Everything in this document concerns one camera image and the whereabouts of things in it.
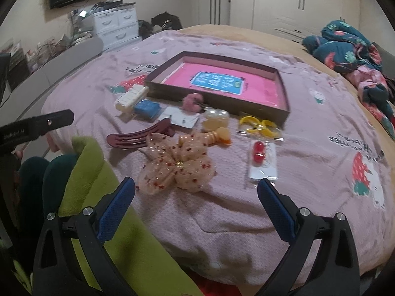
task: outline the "pink bedspread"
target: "pink bedspread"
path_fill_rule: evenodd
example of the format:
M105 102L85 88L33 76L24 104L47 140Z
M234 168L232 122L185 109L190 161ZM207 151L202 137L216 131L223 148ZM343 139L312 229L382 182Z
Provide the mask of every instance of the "pink bedspread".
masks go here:
M374 128L340 78L292 57L253 44L165 31L136 46L107 53L62 81L43 113L72 109L72 126L52 132L64 153L75 134L95 137L121 181L137 179L147 162L143 151L113 149L111 133L135 132L150 124L123 122L107 86L130 77L141 64L160 65L181 51L207 52L275 67L284 81L291 114L285 141L277 147L278 191L299 207L332 217L341 211L351 224L361 272L393 248L394 202L390 168ZM230 126L236 130L237 119ZM137 193L132 206L155 237L182 265L219 282L264 283L288 248L262 208L256 188L246 180L249 141L233 133L229 148L213 146L217 168L210 186L198 193L173 188L155 196ZM305 281L318 244L298 279Z

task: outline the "open shallow box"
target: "open shallow box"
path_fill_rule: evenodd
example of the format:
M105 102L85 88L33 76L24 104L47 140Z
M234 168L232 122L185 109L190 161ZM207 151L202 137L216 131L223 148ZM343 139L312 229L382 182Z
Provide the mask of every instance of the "open shallow box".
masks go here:
M145 79L149 96L180 101L200 93L210 107L245 112L283 126L290 107L277 69L221 55L181 52Z

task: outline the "blue label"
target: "blue label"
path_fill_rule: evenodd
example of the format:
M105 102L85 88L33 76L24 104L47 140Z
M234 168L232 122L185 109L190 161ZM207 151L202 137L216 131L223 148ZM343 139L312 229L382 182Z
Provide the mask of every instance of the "blue label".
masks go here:
M241 78L229 76L227 74L199 72L191 80L191 84L212 90L241 94L244 81Z

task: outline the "wardrobe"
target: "wardrobe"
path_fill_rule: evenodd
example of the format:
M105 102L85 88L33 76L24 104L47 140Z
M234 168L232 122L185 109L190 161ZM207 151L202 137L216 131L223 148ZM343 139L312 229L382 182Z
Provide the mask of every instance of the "wardrobe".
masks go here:
M359 29L361 0L231 0L230 25L300 43L341 19Z

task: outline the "white chest of drawers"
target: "white chest of drawers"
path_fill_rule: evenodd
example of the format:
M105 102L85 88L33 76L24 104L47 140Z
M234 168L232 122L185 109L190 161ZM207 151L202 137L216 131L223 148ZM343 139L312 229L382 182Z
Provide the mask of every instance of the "white chest of drawers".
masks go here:
M103 41L103 51L141 41L134 5L97 12L82 21Z

